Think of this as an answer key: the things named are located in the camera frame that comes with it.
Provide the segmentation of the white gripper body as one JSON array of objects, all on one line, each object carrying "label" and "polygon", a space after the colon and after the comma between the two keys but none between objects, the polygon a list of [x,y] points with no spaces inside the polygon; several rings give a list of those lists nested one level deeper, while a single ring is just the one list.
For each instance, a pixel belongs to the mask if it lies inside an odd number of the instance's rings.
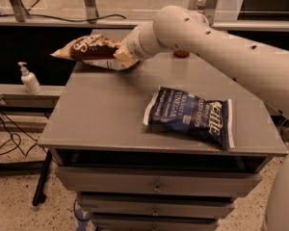
[{"label": "white gripper body", "polygon": [[118,49],[114,53],[114,57],[121,62],[122,65],[134,65],[138,61],[146,60],[151,57],[145,51],[145,40],[151,33],[149,25],[139,25],[135,27],[131,33],[120,42]]}]

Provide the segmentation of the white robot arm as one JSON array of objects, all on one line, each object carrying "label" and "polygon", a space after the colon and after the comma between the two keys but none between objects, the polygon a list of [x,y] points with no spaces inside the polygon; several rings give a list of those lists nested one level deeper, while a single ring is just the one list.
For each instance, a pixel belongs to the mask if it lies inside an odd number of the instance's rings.
[{"label": "white robot arm", "polygon": [[215,30],[201,13],[166,6],[133,29],[115,58],[129,68],[168,50],[200,56],[289,120],[289,51]]}]

